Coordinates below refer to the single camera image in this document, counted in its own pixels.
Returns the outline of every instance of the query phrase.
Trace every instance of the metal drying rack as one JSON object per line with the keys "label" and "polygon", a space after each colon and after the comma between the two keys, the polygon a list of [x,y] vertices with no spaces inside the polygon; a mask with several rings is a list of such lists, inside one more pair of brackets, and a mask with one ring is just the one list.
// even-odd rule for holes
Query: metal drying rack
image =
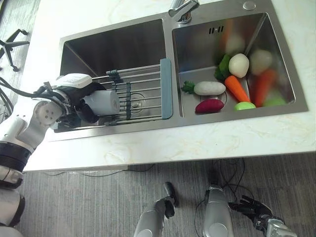
{"label": "metal drying rack", "polygon": [[[107,71],[106,76],[92,78],[107,90],[114,90],[119,97],[120,112],[117,115],[103,116],[98,125],[119,125],[168,119],[172,116],[171,63],[169,59],[161,59],[160,64],[139,68]],[[133,98],[135,94],[147,94],[155,91],[154,96]],[[143,101],[155,101],[150,106],[139,106]],[[140,116],[138,111],[147,110],[149,115]]]}

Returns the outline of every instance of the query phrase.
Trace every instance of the red vegetable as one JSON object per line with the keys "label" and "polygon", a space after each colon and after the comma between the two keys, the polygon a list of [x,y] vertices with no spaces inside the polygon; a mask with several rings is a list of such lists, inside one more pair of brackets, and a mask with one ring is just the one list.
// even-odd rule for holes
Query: red vegetable
{"label": "red vegetable", "polygon": [[196,106],[196,113],[218,112],[224,107],[224,103],[217,99],[204,100]]}

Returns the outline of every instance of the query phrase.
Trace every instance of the faucet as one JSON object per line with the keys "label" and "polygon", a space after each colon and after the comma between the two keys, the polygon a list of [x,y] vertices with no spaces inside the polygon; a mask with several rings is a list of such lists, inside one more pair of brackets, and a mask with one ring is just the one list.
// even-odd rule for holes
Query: faucet
{"label": "faucet", "polygon": [[175,21],[187,24],[192,18],[191,11],[196,9],[198,6],[198,0],[173,0],[168,13]]}

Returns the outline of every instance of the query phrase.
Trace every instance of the white countertop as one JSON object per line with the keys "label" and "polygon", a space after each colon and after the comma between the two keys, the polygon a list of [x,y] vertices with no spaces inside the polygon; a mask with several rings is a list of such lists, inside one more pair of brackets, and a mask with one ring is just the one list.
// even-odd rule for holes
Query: white countertop
{"label": "white countertop", "polygon": [[[201,0],[207,3],[214,0]],[[59,76],[60,38],[166,12],[171,0],[41,0],[22,86],[34,91]],[[202,125],[48,142],[25,171],[301,153],[316,150],[316,4],[273,0],[309,111]]]}

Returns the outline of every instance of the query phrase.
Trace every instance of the sink overflow slot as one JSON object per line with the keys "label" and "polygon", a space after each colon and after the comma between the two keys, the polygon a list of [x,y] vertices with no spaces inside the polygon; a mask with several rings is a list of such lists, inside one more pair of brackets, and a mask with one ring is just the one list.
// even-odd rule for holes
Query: sink overflow slot
{"label": "sink overflow slot", "polygon": [[218,28],[209,28],[209,31],[208,31],[208,34],[213,34],[214,31],[217,32],[217,33],[220,33],[220,32],[223,32],[223,29],[224,29],[224,26],[219,26]]}

